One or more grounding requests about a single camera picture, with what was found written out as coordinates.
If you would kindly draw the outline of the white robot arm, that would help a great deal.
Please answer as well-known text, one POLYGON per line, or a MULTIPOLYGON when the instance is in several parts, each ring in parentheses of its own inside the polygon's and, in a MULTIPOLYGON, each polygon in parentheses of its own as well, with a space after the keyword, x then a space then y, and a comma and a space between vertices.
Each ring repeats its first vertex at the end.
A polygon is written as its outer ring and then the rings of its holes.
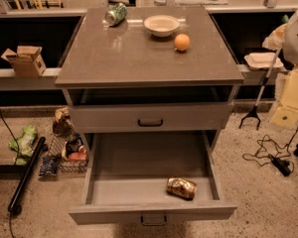
POLYGON ((287 61, 298 65, 298 10, 291 16, 285 28, 283 54, 287 61))

